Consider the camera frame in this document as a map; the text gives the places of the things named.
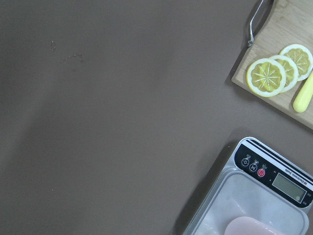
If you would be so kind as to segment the pink plastic cup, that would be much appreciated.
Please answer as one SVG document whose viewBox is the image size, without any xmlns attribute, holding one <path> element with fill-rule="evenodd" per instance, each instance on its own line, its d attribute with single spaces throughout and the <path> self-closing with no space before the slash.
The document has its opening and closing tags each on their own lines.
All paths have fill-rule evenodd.
<svg viewBox="0 0 313 235">
<path fill-rule="evenodd" d="M 226 227 L 225 235 L 283 235 L 275 228 L 254 218 L 242 216 L 232 220 Z"/>
</svg>

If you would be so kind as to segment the digital kitchen scale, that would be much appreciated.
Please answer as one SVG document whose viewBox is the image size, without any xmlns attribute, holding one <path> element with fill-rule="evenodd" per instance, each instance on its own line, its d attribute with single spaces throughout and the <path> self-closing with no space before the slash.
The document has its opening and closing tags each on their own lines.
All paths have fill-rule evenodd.
<svg viewBox="0 0 313 235">
<path fill-rule="evenodd" d="M 248 216 L 284 235 L 304 235 L 313 205 L 313 178 L 254 137 L 241 139 L 188 223 L 186 235 L 224 235 Z"/>
</svg>

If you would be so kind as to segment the lemon slice top right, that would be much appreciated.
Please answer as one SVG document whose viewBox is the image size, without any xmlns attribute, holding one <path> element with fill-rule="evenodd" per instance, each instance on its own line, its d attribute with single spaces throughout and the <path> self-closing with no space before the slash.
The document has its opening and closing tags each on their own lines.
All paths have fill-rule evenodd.
<svg viewBox="0 0 313 235">
<path fill-rule="evenodd" d="M 250 90 L 261 97 L 273 97 L 285 86 L 286 72 L 283 66 L 270 58 L 253 62 L 246 71 L 246 83 Z"/>
</svg>

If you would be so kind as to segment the lemon slice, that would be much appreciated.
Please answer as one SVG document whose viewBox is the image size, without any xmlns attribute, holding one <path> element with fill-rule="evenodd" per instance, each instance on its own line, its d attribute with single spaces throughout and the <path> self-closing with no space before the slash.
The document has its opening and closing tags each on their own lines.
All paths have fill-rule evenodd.
<svg viewBox="0 0 313 235">
<path fill-rule="evenodd" d="M 298 81 L 307 79 L 313 69 L 313 55 L 308 48 L 300 44 L 292 44 L 283 48 L 279 55 L 293 60 L 298 69 Z"/>
<path fill-rule="evenodd" d="M 291 58 L 284 56 L 284 55 L 275 55 L 275 56 L 270 57 L 270 59 L 273 59 L 279 64 L 281 64 L 281 66 L 285 70 L 286 82 L 285 82 L 284 88 L 281 90 L 280 93 L 289 91 L 296 85 L 298 78 L 299 78 L 298 68 L 296 66 L 296 63 Z"/>
<path fill-rule="evenodd" d="M 273 97 L 285 86 L 286 72 L 283 66 L 270 58 L 253 62 L 246 71 L 246 83 L 250 90 L 261 97 Z"/>
</svg>

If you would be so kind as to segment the yellow plastic knife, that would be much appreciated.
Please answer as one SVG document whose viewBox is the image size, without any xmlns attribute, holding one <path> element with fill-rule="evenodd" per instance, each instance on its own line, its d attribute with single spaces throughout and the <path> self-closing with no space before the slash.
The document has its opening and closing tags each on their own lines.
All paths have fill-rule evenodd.
<svg viewBox="0 0 313 235">
<path fill-rule="evenodd" d="M 313 96 L 313 72 L 310 73 L 293 102 L 293 109 L 302 113 L 306 111 Z"/>
</svg>

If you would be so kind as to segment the bamboo cutting board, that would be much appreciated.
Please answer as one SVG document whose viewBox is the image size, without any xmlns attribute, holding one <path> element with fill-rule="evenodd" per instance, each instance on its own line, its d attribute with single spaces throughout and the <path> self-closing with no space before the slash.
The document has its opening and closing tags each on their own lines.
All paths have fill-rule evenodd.
<svg viewBox="0 0 313 235">
<path fill-rule="evenodd" d="M 250 88 L 246 82 L 246 71 L 257 59 L 268 58 L 278 54 L 283 48 L 292 44 L 300 44 L 313 49 L 313 2 L 311 0 L 275 0 L 271 12 L 253 45 L 245 52 L 239 67 L 232 77 L 232 82 L 246 91 Z M 293 119 L 313 127 L 313 105 L 309 104 L 303 113 L 296 112 L 292 105 L 303 82 L 289 91 L 274 97 L 263 97 L 272 105 Z"/>
</svg>

